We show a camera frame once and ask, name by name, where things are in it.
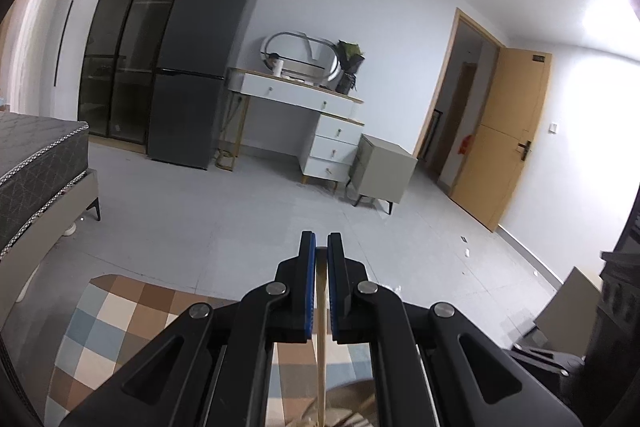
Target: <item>bottle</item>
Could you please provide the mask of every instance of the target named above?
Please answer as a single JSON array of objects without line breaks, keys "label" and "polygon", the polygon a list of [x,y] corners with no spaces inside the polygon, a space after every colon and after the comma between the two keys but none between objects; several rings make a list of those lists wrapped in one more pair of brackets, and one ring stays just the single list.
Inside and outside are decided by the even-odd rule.
[{"label": "bottle", "polygon": [[284,60],[279,58],[273,65],[273,76],[282,76],[282,68],[284,67]]}]

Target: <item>red object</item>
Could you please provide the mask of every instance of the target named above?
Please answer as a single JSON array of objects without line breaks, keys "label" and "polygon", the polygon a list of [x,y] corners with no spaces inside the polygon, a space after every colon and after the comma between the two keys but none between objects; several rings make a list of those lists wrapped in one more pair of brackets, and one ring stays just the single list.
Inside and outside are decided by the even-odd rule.
[{"label": "red object", "polygon": [[469,149],[471,145],[471,139],[473,135],[467,134],[460,142],[460,148],[458,149],[458,154],[466,154],[466,151]]}]

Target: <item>gray mattress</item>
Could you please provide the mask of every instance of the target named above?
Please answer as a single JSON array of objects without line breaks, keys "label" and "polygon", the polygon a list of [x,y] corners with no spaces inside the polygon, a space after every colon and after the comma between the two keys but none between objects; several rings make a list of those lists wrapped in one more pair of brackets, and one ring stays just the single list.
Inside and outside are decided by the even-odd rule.
[{"label": "gray mattress", "polygon": [[88,128],[85,122],[0,112],[0,251],[86,171]]}]

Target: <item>gray refrigerator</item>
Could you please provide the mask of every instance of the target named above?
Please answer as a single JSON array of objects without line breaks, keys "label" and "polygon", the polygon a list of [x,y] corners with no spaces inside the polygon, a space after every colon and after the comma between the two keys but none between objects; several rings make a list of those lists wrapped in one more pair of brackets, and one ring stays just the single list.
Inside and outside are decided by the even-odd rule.
[{"label": "gray refrigerator", "polygon": [[162,38],[147,155],[206,169],[226,106],[226,70],[236,64],[256,0],[175,0]]}]

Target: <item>nightstand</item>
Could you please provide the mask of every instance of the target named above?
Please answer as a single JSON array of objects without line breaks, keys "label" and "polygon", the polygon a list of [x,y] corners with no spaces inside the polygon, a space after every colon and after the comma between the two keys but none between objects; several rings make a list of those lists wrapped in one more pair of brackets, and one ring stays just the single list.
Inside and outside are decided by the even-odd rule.
[{"label": "nightstand", "polygon": [[394,203],[399,203],[409,179],[414,173],[416,158],[395,143],[363,134],[351,166],[347,185],[358,193],[353,203],[357,206],[363,197],[385,200],[389,214]]}]

